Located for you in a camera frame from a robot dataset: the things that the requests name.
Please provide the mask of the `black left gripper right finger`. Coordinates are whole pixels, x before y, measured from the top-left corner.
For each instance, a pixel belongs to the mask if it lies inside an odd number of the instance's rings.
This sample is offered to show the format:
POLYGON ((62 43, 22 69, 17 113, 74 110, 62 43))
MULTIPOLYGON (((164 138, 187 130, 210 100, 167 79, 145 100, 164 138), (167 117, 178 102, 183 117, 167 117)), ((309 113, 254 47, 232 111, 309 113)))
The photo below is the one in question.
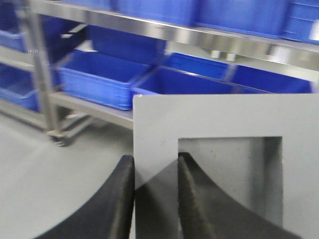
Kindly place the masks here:
POLYGON ((298 239, 238 203, 188 152, 177 159, 178 214, 185 239, 298 239))

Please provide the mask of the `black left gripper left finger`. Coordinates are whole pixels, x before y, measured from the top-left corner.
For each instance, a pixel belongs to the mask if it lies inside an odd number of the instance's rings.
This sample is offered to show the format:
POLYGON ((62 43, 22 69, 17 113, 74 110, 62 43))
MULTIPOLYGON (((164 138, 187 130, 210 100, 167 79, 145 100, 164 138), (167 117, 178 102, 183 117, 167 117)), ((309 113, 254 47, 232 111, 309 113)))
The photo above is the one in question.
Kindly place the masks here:
POLYGON ((38 239, 128 239, 135 198, 135 163, 119 160, 99 190, 77 211, 38 239))

